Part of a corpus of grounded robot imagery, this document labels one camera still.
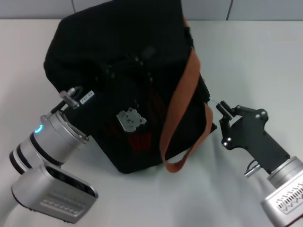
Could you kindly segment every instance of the brown leather strap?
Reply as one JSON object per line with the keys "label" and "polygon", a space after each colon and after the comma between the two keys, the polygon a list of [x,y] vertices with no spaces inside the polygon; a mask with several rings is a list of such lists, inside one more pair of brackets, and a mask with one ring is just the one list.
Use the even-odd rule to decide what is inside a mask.
{"label": "brown leather strap", "polygon": [[198,85],[199,77],[200,61],[196,52],[194,49],[192,49],[184,73],[170,101],[160,138],[161,158],[166,169],[171,173],[176,173],[183,167],[188,155],[193,153],[195,149],[206,139],[212,128],[213,112],[211,108],[206,103],[204,103],[206,117],[206,127],[204,133],[180,161],[176,163],[168,163],[166,161],[165,154],[168,149],[169,143],[194,95],[194,92]]}

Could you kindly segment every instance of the blue led light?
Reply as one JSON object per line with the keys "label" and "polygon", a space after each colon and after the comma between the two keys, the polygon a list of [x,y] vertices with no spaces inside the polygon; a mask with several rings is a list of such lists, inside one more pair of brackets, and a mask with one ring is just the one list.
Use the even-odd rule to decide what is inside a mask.
{"label": "blue led light", "polygon": [[35,130],[35,133],[41,132],[42,128],[43,128],[43,125],[40,124],[39,128]]}

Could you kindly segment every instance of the gray wall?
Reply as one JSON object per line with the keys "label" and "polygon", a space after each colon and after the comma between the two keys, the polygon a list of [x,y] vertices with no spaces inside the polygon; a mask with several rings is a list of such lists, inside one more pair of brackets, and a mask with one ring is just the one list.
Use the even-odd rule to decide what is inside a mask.
{"label": "gray wall", "polygon": [[[108,0],[0,0],[0,18],[63,18]],[[303,0],[182,0],[191,20],[303,20]]]}

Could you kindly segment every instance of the white tabletop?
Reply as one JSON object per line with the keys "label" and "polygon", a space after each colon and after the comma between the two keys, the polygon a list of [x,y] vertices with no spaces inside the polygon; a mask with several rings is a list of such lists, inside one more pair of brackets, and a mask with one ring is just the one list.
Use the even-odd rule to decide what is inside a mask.
{"label": "white tabletop", "polygon": [[[0,151],[8,155],[59,101],[43,62],[59,20],[0,20]],[[303,160],[303,23],[190,22],[212,98],[264,108],[266,130]],[[214,110],[214,122],[221,115]],[[274,188],[253,159],[225,150],[214,132],[177,174],[163,165],[120,174],[91,141],[63,168],[91,183],[99,199],[79,227],[271,227],[260,202]],[[5,227],[65,227],[18,206]]]}

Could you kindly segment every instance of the metal bear emblem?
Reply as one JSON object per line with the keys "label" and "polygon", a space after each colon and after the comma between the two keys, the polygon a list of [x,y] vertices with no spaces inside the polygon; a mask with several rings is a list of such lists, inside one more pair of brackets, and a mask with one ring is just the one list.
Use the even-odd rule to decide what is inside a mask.
{"label": "metal bear emblem", "polygon": [[133,132],[136,131],[136,128],[141,124],[145,124],[147,121],[144,117],[134,110],[133,108],[129,108],[127,112],[124,110],[118,113],[118,120],[120,121],[124,131]]}

